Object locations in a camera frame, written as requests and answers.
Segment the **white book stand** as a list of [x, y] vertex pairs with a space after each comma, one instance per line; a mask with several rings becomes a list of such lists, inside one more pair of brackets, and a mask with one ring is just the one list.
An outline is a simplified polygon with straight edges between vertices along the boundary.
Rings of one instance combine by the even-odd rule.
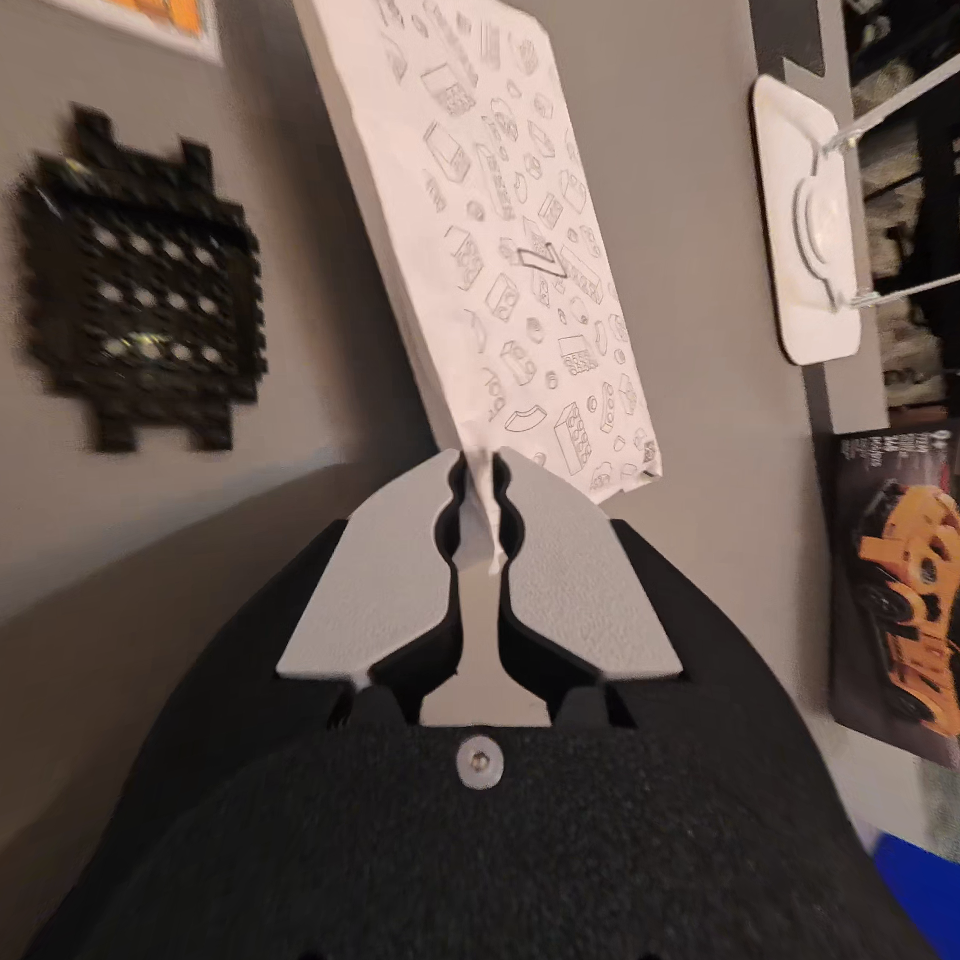
[[862, 309], [959, 281], [954, 273], [890, 294], [858, 286], [845, 160], [870, 130], [958, 69], [954, 55], [846, 126], [783, 81], [767, 74], [756, 78], [751, 110], [757, 169], [778, 337], [791, 364], [855, 355]]

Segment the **white brick-print paper bag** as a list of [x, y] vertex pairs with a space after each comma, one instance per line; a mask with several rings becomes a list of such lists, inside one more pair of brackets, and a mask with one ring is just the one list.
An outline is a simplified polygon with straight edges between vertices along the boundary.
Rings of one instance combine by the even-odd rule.
[[493, 1], [294, 11], [438, 446], [468, 563], [505, 562], [494, 455], [591, 502], [663, 461], [550, 38]]

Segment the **toy car set box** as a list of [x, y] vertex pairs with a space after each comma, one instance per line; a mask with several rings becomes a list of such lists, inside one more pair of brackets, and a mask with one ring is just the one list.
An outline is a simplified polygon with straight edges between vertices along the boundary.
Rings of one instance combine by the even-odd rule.
[[958, 419], [835, 437], [832, 718], [958, 770]]

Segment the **orange sticker sheet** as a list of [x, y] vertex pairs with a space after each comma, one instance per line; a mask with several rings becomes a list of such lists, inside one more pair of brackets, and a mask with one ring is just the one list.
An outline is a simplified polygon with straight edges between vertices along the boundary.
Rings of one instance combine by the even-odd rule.
[[47, 1], [46, 4], [210, 65], [224, 63], [217, 9], [212, 1]]

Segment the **black LEGO chassis piece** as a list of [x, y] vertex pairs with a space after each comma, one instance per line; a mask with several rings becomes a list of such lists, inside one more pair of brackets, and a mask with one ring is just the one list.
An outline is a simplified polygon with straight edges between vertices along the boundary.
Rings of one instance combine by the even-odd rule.
[[138, 150], [108, 114], [71, 112], [64, 151], [36, 153], [16, 190], [29, 353], [87, 405], [98, 452], [134, 452], [149, 427], [232, 451], [234, 406], [268, 371], [244, 208], [218, 195], [207, 145]]

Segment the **black desk mat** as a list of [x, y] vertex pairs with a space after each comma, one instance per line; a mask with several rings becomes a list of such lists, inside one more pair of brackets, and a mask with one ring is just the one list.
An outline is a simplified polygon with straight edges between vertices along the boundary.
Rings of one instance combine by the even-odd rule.
[[749, 8], [758, 73], [783, 80], [790, 62], [825, 77], [817, 1], [750, 1]]

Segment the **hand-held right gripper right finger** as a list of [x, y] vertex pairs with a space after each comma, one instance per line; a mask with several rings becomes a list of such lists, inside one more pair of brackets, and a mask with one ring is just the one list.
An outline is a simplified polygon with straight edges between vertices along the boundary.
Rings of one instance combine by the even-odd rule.
[[555, 724], [565, 702], [608, 722], [608, 689], [674, 681], [683, 666], [604, 510], [510, 447], [495, 455], [500, 509], [497, 649]]

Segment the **blue storage bin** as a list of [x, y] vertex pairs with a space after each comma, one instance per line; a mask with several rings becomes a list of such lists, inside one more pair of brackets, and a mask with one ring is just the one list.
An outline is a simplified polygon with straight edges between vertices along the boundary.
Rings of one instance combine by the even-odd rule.
[[959, 958], [959, 864], [882, 833], [872, 861], [883, 882], [941, 959]]

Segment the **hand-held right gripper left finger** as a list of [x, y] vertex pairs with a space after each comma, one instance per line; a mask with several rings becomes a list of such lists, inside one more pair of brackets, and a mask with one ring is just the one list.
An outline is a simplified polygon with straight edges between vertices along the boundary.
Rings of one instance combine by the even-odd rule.
[[287, 680], [387, 690], [408, 724], [460, 664], [454, 555], [466, 459], [442, 450], [368, 496], [346, 520], [275, 667]]

